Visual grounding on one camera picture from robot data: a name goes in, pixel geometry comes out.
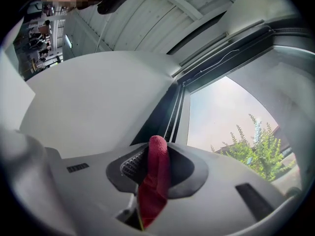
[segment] tree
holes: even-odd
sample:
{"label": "tree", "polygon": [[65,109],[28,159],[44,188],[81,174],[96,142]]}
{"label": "tree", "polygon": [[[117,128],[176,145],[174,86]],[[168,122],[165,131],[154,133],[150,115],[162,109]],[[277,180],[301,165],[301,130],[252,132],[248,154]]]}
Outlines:
{"label": "tree", "polygon": [[234,144],[229,146],[229,151],[225,151],[225,153],[227,156],[246,164],[266,180],[272,181],[279,173],[291,168],[295,161],[284,167],[281,163],[284,158],[280,153],[281,140],[274,137],[269,123],[267,123],[267,129],[261,130],[261,123],[257,122],[253,115],[249,114],[249,116],[255,124],[255,137],[251,137],[253,147],[245,138],[242,128],[236,125],[241,139],[237,141],[231,132]]}

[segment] vent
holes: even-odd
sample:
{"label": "vent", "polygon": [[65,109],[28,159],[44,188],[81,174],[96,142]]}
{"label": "vent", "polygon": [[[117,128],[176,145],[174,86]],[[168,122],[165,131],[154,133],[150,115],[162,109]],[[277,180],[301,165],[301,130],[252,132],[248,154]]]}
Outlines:
{"label": "vent", "polygon": [[69,173],[72,173],[72,172],[75,172],[75,171],[83,170],[83,169],[85,169],[87,167],[89,167],[88,164],[81,163],[81,164],[69,166],[69,167],[67,167],[67,170],[69,171]]}
{"label": "vent", "polygon": [[274,211],[271,205],[249,183],[237,185],[235,188],[256,221],[262,220]]}

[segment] ceiling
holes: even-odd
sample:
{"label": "ceiling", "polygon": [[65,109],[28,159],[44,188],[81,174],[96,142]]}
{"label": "ceiling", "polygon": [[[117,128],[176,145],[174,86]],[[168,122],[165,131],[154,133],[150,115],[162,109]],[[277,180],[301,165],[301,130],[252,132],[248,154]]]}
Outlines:
{"label": "ceiling", "polygon": [[122,50],[167,54],[231,5],[230,0],[127,0],[109,15],[98,14],[97,6],[76,9],[65,22],[73,48],[64,45],[64,59]]}

